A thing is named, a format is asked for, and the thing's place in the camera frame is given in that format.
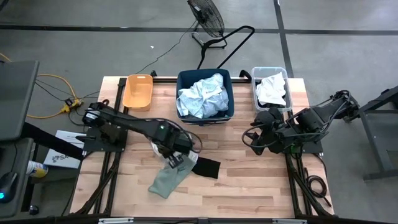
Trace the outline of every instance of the standing fan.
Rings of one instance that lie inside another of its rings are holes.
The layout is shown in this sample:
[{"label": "standing fan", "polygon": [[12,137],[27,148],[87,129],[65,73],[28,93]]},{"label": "standing fan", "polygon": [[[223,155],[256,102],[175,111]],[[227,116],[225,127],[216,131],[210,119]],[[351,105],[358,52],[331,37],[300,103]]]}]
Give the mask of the standing fan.
[{"label": "standing fan", "polygon": [[[201,46],[201,60],[199,63],[199,66],[197,69],[200,68],[202,65],[204,59],[205,59],[205,54],[207,49],[224,49],[227,46],[226,39],[233,35],[234,33],[238,32],[241,29],[250,29],[251,33],[235,48],[235,50],[232,51],[232,53],[217,67],[220,68],[221,66],[224,65],[224,63],[233,55],[235,52],[242,47],[242,45],[254,34],[256,31],[253,27],[251,26],[242,26],[240,28],[237,28],[236,30],[230,32],[228,35],[224,36],[224,21],[223,18],[221,17],[220,13],[218,12],[217,7],[214,5],[213,1],[211,0],[188,0],[188,5],[191,8],[191,11],[193,13],[193,16],[198,21],[198,24],[195,26],[193,32],[192,32],[192,38]],[[201,25],[203,30],[207,32],[211,37],[214,38],[219,38],[219,39],[213,39],[209,40],[206,43],[203,43],[202,40],[199,39],[199,35],[196,32],[198,29],[198,26]],[[225,45],[223,46],[210,46],[212,44],[216,44],[223,41]]]}]

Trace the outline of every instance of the clear plastic bin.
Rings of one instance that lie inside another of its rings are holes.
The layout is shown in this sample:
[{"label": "clear plastic bin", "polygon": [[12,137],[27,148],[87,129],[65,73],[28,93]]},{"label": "clear plastic bin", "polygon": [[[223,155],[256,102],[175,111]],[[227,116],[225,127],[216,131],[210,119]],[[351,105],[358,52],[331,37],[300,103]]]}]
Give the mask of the clear plastic bin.
[{"label": "clear plastic bin", "polygon": [[257,96],[256,96],[256,83],[261,82],[261,80],[263,78],[267,78],[269,76],[272,75],[276,75],[279,72],[282,72],[282,76],[285,80],[285,91],[286,91],[286,95],[284,100],[286,101],[286,106],[283,108],[278,108],[278,110],[283,113],[286,111],[290,111],[292,109],[292,97],[290,95],[290,90],[289,90],[289,83],[288,83],[288,78],[287,78],[287,73],[286,70],[284,68],[280,68],[280,67],[254,67],[251,70],[251,76],[252,76],[252,80],[251,80],[251,84],[253,87],[253,100],[254,100],[254,107],[256,108],[256,111],[265,111],[265,110],[269,110],[269,108],[266,107],[261,107],[261,105],[259,104],[258,100],[257,100]]}]

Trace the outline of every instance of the black cloth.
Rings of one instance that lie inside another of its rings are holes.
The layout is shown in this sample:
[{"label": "black cloth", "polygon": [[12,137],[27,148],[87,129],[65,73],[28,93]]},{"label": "black cloth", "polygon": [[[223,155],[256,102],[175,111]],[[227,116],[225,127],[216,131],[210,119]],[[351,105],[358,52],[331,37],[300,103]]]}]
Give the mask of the black cloth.
[{"label": "black cloth", "polygon": [[202,177],[218,178],[220,170],[220,162],[198,157],[197,164],[193,167],[192,172]]}]

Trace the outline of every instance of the wooden table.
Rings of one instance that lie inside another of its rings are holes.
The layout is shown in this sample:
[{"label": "wooden table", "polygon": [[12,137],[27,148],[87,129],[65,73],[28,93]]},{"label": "wooden table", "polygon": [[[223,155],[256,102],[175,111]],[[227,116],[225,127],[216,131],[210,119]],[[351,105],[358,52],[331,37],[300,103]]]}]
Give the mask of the wooden table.
[{"label": "wooden table", "polygon": [[[109,105],[114,105],[119,78],[104,77],[99,101],[108,99]],[[289,85],[293,112],[308,107],[303,79],[291,78]],[[168,199],[148,192],[148,187],[164,165],[152,152],[148,140],[130,131],[119,166],[112,216],[294,217],[284,155],[265,150],[261,156],[257,156],[241,142],[243,131],[250,128],[249,123],[255,117],[251,85],[233,84],[233,91],[233,119],[225,124],[199,127],[179,121],[174,83],[154,84],[150,111],[130,111],[129,114],[139,118],[168,118],[199,135],[203,141],[200,156],[221,162],[219,177],[215,180],[191,173]],[[71,212],[81,208],[98,186],[103,157],[103,152],[95,152],[83,161]],[[326,181],[323,165],[318,158],[305,154],[303,163],[310,175],[319,175]],[[107,195],[108,190],[105,189],[103,207]],[[300,208],[304,211],[301,190],[298,190],[298,195]],[[333,209],[323,200],[319,202],[333,213]]]}]

